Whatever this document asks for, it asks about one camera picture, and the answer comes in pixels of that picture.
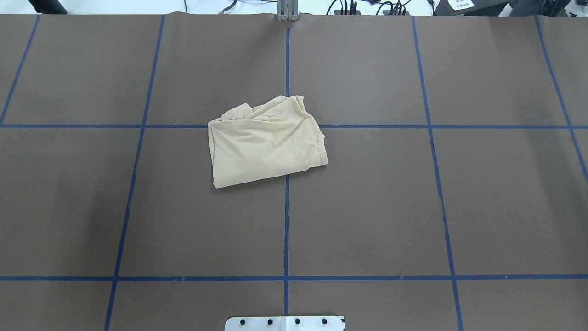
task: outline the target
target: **folded cloth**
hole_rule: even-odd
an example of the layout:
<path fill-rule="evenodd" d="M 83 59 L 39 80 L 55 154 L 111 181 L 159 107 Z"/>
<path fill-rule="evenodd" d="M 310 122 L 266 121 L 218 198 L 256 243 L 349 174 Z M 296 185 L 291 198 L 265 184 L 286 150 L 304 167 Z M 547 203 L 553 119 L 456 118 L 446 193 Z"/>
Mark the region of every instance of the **folded cloth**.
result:
<path fill-rule="evenodd" d="M 216 188 L 327 164 L 325 136 L 303 99 L 280 95 L 254 108 L 242 104 L 208 123 Z"/>

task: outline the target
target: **white metal plate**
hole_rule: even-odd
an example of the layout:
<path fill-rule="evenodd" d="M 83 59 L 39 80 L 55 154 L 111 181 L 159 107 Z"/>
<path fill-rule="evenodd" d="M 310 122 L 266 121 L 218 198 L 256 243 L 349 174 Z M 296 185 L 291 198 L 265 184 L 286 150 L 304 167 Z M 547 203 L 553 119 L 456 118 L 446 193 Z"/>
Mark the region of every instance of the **white metal plate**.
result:
<path fill-rule="evenodd" d="M 231 317 L 225 323 L 225 331 L 345 331 L 345 318 L 342 316 Z"/>

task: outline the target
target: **cream cloth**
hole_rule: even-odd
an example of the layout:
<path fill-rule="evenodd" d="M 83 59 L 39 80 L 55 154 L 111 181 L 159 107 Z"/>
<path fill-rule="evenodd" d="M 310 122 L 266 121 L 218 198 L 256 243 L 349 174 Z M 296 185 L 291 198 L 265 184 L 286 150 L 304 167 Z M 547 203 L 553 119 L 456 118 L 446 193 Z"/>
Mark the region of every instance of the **cream cloth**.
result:
<path fill-rule="evenodd" d="M 327 164 L 325 136 L 303 99 L 280 95 L 254 108 L 242 104 L 208 123 L 216 188 Z"/>

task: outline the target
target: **vertical blue line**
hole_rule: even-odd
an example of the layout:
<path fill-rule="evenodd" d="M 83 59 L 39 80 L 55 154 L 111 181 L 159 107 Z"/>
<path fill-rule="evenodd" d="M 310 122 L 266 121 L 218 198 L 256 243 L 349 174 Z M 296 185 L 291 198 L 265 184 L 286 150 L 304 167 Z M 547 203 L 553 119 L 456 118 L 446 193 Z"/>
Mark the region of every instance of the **vertical blue line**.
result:
<path fill-rule="evenodd" d="M 555 79 L 555 74 L 553 73 L 553 68 L 551 66 L 551 61 L 549 61 L 549 55 L 547 54 L 547 48 L 545 47 L 545 41 L 543 40 L 543 33 L 541 31 L 541 25 L 539 24 L 539 17 L 535 15 L 535 24 L 537 25 L 537 32 L 539 33 L 539 41 L 541 42 L 541 49 L 543 49 L 543 55 L 545 56 L 545 62 L 547 63 L 547 69 L 549 69 L 549 74 L 551 75 L 553 86 L 555 87 L 555 92 L 557 93 L 557 98 L 559 99 L 559 104 L 562 106 L 563 116 L 566 119 L 567 128 L 570 131 L 570 135 L 572 136 L 572 141 L 574 143 L 574 148 L 576 149 L 576 155 L 578 156 L 578 160 L 580 161 L 580 166 L 582 168 L 582 173 L 584 174 L 584 180 L 588 184 L 588 171 L 586 171 L 586 164 L 584 163 L 584 159 L 582 158 L 582 152 L 580 152 L 580 147 L 578 146 L 578 142 L 576 141 L 576 135 L 574 134 L 574 129 L 572 128 L 572 123 L 570 121 L 570 117 L 567 114 L 566 105 L 563 102 L 562 93 L 559 90 L 559 85 L 557 84 L 557 80 Z"/>
<path fill-rule="evenodd" d="M 443 199 L 443 188 L 441 186 L 441 176 L 439 175 L 439 164 L 437 163 L 437 151 L 435 150 L 435 139 L 433 138 L 433 126 L 431 124 L 431 116 L 429 113 L 429 102 L 427 98 L 427 91 L 425 88 L 425 76 L 423 74 L 423 64 L 420 58 L 419 49 L 419 38 L 416 33 L 416 21 L 415 17 L 412 16 L 412 31 L 415 38 L 415 50 L 416 59 L 419 64 L 419 75 L 420 75 L 420 87 L 423 93 L 423 102 L 425 104 L 425 116 L 427 117 L 427 126 L 429 130 L 429 142 L 431 145 L 431 154 L 433 156 L 433 167 L 435 168 L 435 179 L 437 181 L 437 193 L 439 194 L 439 200 L 441 201 L 441 211 L 443 216 L 443 227 L 445 228 L 445 246 L 447 249 L 447 258 L 449 260 L 449 271 L 452 276 L 452 287 L 453 287 L 453 301 L 455 302 L 455 311 L 457 314 L 457 326 L 459 331 L 463 331 L 462 322 L 462 310 L 459 304 L 459 294 L 457 292 L 457 281 L 455 279 L 455 267 L 453 265 L 453 253 L 451 251 L 451 239 L 449 237 L 449 226 L 447 225 L 447 215 L 445 213 L 445 200 Z"/>
<path fill-rule="evenodd" d="M 129 215 L 131 213 L 131 200 L 135 191 L 135 180 L 137 177 L 137 165 L 139 164 L 139 156 L 141 155 L 141 147 L 143 146 L 143 136 L 145 135 L 145 127 L 147 123 L 147 115 L 149 113 L 149 103 L 151 101 L 151 91 L 153 89 L 153 81 L 155 79 L 155 71 L 157 69 L 157 60 L 159 57 L 159 48 L 161 46 L 161 36 L 163 33 L 163 23 L 165 22 L 165 15 L 161 15 L 161 23 L 159 24 L 159 35 L 157 38 L 157 46 L 155 47 L 155 56 L 153 57 L 153 67 L 151 68 L 151 78 L 149 79 L 149 88 L 147 90 L 147 98 L 145 101 L 145 110 L 143 112 L 143 122 L 141 124 L 141 133 L 139 134 L 139 142 L 137 143 L 137 152 L 135 153 L 135 163 L 133 165 L 133 175 L 131 177 L 131 187 L 129 188 L 129 196 L 126 201 L 125 219 L 122 225 L 121 241 L 118 245 L 118 254 L 116 256 L 116 265 L 114 270 L 114 279 L 112 281 L 111 296 L 108 302 L 108 310 L 106 311 L 106 321 L 104 323 L 104 331 L 110 328 L 110 321 L 112 317 L 112 308 L 114 307 L 114 299 L 116 294 L 117 277 L 121 269 L 122 252 L 125 247 L 126 229 L 129 224 Z"/>
<path fill-rule="evenodd" d="M 286 29 L 286 96 L 290 96 L 290 28 Z M 286 175 L 286 196 L 284 213 L 284 316 L 290 314 L 290 175 Z"/>
<path fill-rule="evenodd" d="M 18 77 L 20 77 L 21 75 L 22 66 L 25 64 L 26 55 L 29 53 L 29 49 L 31 48 L 31 44 L 33 43 L 33 37 L 35 36 L 35 32 L 37 27 L 39 26 L 40 20 L 41 15 L 37 15 L 35 25 L 33 25 L 33 30 L 31 31 L 31 35 L 29 36 L 29 41 L 26 43 L 25 51 L 22 54 L 21 63 L 18 65 L 18 69 L 16 69 L 16 75 L 14 76 L 14 80 L 12 81 L 12 86 L 10 86 L 8 96 L 6 97 L 6 103 L 4 104 L 4 109 L 2 109 L 2 115 L 0 115 L 0 125 L 2 125 L 2 123 L 4 122 L 4 117 L 6 117 L 6 112 L 8 111 L 10 99 L 12 99 L 12 94 L 14 93 L 14 89 L 16 88 L 16 82 L 18 82 Z"/>

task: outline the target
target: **crumpled fabric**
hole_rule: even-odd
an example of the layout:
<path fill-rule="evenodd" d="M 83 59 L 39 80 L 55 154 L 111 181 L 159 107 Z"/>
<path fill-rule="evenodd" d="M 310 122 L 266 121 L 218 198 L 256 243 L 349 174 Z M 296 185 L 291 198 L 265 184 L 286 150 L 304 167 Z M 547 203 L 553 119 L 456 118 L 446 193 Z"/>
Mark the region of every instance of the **crumpled fabric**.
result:
<path fill-rule="evenodd" d="M 208 123 L 216 188 L 283 176 L 327 164 L 325 136 L 304 97 L 280 95 L 242 104 Z"/>

